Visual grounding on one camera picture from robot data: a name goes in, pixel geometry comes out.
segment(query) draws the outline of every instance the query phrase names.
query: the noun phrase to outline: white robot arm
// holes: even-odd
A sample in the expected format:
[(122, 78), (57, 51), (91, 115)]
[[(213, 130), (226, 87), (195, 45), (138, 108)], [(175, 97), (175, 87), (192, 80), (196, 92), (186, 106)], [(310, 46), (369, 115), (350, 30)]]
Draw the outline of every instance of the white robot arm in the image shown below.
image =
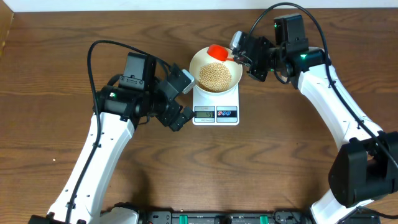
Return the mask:
[[(91, 82), (96, 103), (86, 143), (66, 186), (50, 207), (47, 217), (34, 215), (30, 219), (31, 224), (136, 224), (137, 213), (125, 208), (114, 208), (111, 213), (100, 218), (105, 191), (121, 152), (132, 138), (141, 117), (147, 117), (149, 120), (155, 116), (164, 126), (172, 131), (179, 131), (194, 116), (190, 108), (185, 107), (182, 110), (182, 106), (175, 101), (180, 93), (188, 93), (192, 89), (195, 84), (194, 78), (186, 70), (179, 69), (176, 64), (170, 66), (134, 47), (110, 40), (96, 41), (88, 53), (90, 81), (91, 52), (99, 43), (120, 45), (140, 54), (129, 53), (124, 74), (114, 76), (101, 91), (95, 93)], [(157, 63), (165, 70), (165, 80), (155, 77)], [(96, 142), (98, 128), (100, 139)]]
[[(373, 123), (355, 103), (339, 81), (332, 65), (330, 65), (330, 73), (332, 79), (336, 82), (336, 87), (351, 109), (357, 113), (357, 116), (364, 119), (365, 125), (375, 135), (378, 135), (377, 132), (382, 131), (382, 129)], [(369, 134), (363, 129), (358, 129), (357, 122), (341, 103), (333, 89), (330, 88), (324, 64), (310, 67), (309, 71), (301, 73), (298, 80), (298, 89), (311, 101), (321, 115), (336, 142), (337, 149), (349, 143), (351, 138), (359, 140), (370, 138)], [(311, 213), (316, 223), (333, 224), (347, 216), (356, 207), (367, 205), (372, 201), (371, 199), (365, 200), (358, 203), (355, 207), (346, 208), (336, 200), (331, 190), (329, 190), (319, 201), (312, 205)]]

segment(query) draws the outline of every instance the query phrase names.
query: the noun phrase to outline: digital display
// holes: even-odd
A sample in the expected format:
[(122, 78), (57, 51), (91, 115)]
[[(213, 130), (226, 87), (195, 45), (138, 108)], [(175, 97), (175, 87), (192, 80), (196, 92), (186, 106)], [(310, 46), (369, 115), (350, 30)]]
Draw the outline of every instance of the digital display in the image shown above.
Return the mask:
[(197, 111), (197, 118), (214, 118), (214, 111)]

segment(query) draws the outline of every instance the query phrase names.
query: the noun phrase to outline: green connector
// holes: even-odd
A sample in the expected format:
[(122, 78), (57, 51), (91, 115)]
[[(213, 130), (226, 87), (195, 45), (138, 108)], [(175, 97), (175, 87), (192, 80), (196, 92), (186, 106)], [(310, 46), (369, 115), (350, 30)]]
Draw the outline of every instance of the green connector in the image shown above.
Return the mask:
[(268, 224), (268, 216), (266, 215), (261, 215), (260, 216), (260, 224)]
[(188, 224), (188, 216), (180, 215), (180, 224)]

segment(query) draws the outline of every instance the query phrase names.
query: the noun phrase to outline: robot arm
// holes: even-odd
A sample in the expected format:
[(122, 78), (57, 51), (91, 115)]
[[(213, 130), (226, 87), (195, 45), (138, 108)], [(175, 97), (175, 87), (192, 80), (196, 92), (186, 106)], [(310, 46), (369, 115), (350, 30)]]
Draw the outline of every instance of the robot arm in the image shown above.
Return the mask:
[(188, 93), (195, 84), (186, 71), (172, 65), (165, 80), (156, 78), (155, 58), (151, 55), (129, 53), (123, 76), (112, 78), (108, 85), (97, 92), (97, 104), (101, 119), (101, 138), (81, 180), (73, 205), (70, 204), (73, 189), (82, 173), (93, 144), (96, 141), (97, 117), (91, 118), (86, 143), (72, 174), (45, 218), (33, 215), (29, 221), (38, 223), (64, 223), (68, 207), (72, 207), (70, 223), (132, 223), (138, 214), (134, 210), (114, 208), (100, 218), (105, 191), (127, 142), (132, 138), (141, 117), (155, 116), (172, 131), (179, 131), (194, 116), (186, 107), (182, 111), (175, 98)]
[[(343, 95), (345, 101), (357, 116), (364, 120), (365, 125), (375, 134), (382, 129), (373, 123), (355, 103), (337, 77), (335, 68), (330, 65), (330, 73), (335, 81), (336, 87)], [(358, 128), (357, 122), (353, 119), (340, 99), (336, 96), (326, 77), (325, 64), (310, 67), (307, 72), (302, 72), (298, 79), (298, 90), (306, 96), (317, 109), (323, 121), (328, 126), (338, 149), (351, 138), (364, 140), (370, 138), (363, 129)]]
[(274, 26), (280, 47), (265, 37), (254, 38), (238, 31), (230, 48), (235, 62), (249, 67), (248, 75), (253, 79), (264, 82), (268, 72), (274, 72), (283, 84), (291, 82), (311, 101), (328, 126), (339, 153), (329, 173), (330, 190), (312, 205), (311, 213), (315, 223), (338, 223), (356, 207), (398, 191), (398, 172), (338, 98), (330, 85), (325, 64), (329, 65), (331, 80), (342, 98), (395, 160), (398, 159), (398, 133), (383, 133), (363, 113), (339, 81), (330, 59), (325, 60), (324, 51), (308, 46), (300, 14), (277, 17)]

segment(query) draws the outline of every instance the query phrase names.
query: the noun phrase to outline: wooden table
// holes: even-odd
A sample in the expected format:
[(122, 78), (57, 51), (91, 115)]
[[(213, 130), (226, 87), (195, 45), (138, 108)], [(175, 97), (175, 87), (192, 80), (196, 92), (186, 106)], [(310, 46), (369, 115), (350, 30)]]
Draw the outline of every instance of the wooden table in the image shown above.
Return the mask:
[[(398, 130), (398, 9), (311, 9), (338, 75), (363, 111), (385, 131)], [(92, 42), (134, 45), (188, 68), (210, 44), (228, 45), (261, 10), (17, 13), (0, 63), (0, 223), (45, 215), (85, 142), (92, 114), (86, 55)], [(256, 34), (274, 40), (276, 10)], [(310, 45), (321, 46), (305, 18)], [(93, 53), (98, 88), (124, 70), (127, 50)], [(307, 208), (328, 189), (337, 154), (311, 103), (270, 75), (243, 76), (236, 127), (186, 124), (173, 133), (156, 119), (126, 146), (103, 208), (131, 201), (175, 210)], [(192, 94), (179, 98), (192, 105)], [(397, 213), (398, 194), (371, 208)]]

